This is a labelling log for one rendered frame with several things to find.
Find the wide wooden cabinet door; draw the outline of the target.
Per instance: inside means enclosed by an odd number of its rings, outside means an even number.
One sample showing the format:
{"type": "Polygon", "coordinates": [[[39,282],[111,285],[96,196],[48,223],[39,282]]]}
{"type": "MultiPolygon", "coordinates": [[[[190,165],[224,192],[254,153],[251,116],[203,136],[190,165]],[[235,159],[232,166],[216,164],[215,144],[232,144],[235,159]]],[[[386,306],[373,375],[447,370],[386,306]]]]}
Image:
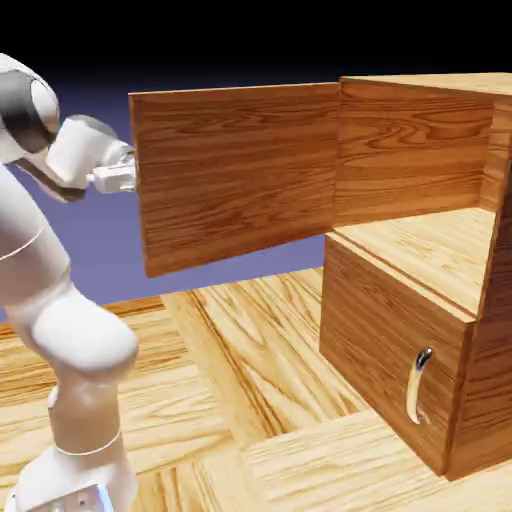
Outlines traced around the wide wooden cabinet door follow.
{"type": "Polygon", "coordinates": [[[330,227],[335,83],[140,92],[129,107],[148,276],[330,227]]]}

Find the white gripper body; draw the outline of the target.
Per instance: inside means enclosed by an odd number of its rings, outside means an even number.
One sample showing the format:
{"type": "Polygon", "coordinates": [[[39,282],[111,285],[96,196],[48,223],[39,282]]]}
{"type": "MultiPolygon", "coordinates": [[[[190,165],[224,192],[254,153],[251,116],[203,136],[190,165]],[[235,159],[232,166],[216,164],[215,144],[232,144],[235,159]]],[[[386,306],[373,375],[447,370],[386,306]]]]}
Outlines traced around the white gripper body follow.
{"type": "Polygon", "coordinates": [[[134,154],[127,154],[115,164],[95,167],[91,182],[102,194],[136,191],[136,163],[134,154]]]}

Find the wooden cabinet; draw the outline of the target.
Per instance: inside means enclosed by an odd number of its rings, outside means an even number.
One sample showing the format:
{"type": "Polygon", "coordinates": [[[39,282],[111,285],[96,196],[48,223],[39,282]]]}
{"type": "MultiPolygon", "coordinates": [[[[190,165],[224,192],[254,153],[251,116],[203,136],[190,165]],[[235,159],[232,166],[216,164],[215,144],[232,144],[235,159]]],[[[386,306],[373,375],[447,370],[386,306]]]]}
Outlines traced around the wooden cabinet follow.
{"type": "Polygon", "coordinates": [[[475,319],[442,476],[511,459],[512,73],[342,79],[334,205],[329,233],[475,319]]]}

